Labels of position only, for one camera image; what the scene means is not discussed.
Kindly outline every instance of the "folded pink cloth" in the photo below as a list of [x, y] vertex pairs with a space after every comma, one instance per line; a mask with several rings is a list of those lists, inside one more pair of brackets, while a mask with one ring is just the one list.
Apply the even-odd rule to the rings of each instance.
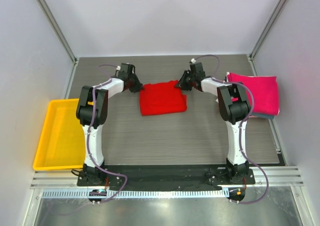
[[[279, 91], [276, 76], [244, 76], [230, 72], [227, 75], [230, 82], [242, 82], [252, 92], [254, 113], [278, 115]], [[246, 93], [251, 104], [250, 94]]]

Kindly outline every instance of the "red cloth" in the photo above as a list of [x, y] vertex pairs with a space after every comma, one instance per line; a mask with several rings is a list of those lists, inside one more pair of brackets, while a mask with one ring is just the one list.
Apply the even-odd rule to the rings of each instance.
[[187, 96], [175, 88], [178, 80], [145, 84], [140, 91], [142, 116], [179, 113], [187, 110]]
[[[228, 76], [230, 82], [242, 82], [252, 92], [254, 99], [254, 113], [278, 115], [279, 91], [276, 76], [243, 76], [231, 72]], [[246, 93], [251, 104], [251, 97]]]

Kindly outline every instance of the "white wall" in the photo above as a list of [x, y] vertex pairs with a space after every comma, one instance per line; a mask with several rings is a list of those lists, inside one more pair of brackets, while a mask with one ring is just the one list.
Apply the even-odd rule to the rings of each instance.
[[72, 62], [36, 0], [0, 0], [0, 219], [21, 225], [50, 100], [63, 96]]
[[46, 0], [78, 57], [247, 54], [278, 0]]
[[260, 75], [276, 75], [275, 118], [286, 160], [297, 165], [320, 215], [320, 0], [289, 0], [256, 56]]

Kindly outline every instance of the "plastic tray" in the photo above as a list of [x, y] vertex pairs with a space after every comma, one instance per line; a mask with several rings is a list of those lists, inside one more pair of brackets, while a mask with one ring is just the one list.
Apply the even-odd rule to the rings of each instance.
[[76, 118], [79, 99], [52, 100], [46, 112], [34, 170], [80, 169], [85, 160], [85, 136]]

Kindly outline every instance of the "white robotic arm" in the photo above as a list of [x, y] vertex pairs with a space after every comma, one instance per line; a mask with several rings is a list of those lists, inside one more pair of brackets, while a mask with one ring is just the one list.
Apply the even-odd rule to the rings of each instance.
[[[94, 86], [97, 90], [106, 90], [108, 91], [108, 99], [112, 96], [121, 93], [124, 91], [125, 82], [119, 78], [113, 78], [112, 81], [105, 86]], [[94, 161], [100, 166], [104, 162], [104, 156], [102, 154], [102, 129], [103, 124], [97, 126], [96, 128], [92, 127], [90, 129], [89, 137], [89, 147]], [[95, 167], [94, 163], [89, 157], [88, 147], [87, 147], [87, 137], [88, 137], [88, 128], [89, 125], [82, 125], [84, 132], [84, 141], [85, 141], [85, 159], [84, 163], [89, 167]]]
[[[95, 88], [95, 119], [90, 128], [88, 139], [88, 128], [93, 116], [93, 88]], [[129, 63], [122, 63], [118, 75], [113, 77], [110, 83], [102, 83], [96, 86], [84, 86], [81, 90], [79, 103], [76, 110], [76, 117], [80, 120], [85, 137], [85, 160], [83, 170], [86, 174], [94, 175], [95, 164], [88, 153], [88, 146], [94, 161], [101, 167], [104, 165], [102, 154], [102, 130], [108, 114], [108, 99], [112, 96], [129, 89], [131, 92], [139, 92], [143, 89], [137, 75], [135, 66]]]
[[[201, 81], [202, 91], [213, 94], [215, 96], [218, 96], [219, 87], [225, 87], [225, 86], [231, 86], [231, 85], [232, 85], [231, 83], [220, 83], [220, 82], [214, 81], [211, 77], [205, 78]], [[243, 148], [243, 152], [246, 153], [247, 122], [243, 122], [241, 129], [240, 129], [241, 121], [236, 121], [234, 124], [232, 124], [230, 121], [225, 121], [225, 123], [226, 123], [226, 128], [228, 130], [228, 142], [229, 142], [229, 152], [228, 152], [227, 159], [232, 165], [244, 164], [247, 160], [245, 159], [245, 157], [240, 151], [239, 134], [240, 134], [240, 130], [242, 130], [241, 145]]]
[[201, 62], [192, 60], [190, 69], [185, 70], [176, 85], [182, 90], [195, 88], [218, 97], [219, 112], [226, 123], [229, 140], [229, 152], [226, 159], [227, 177], [231, 183], [242, 182], [249, 173], [249, 162], [241, 152], [246, 153], [246, 125], [241, 121], [246, 118], [251, 109], [246, 90], [238, 83], [228, 83], [207, 77]]

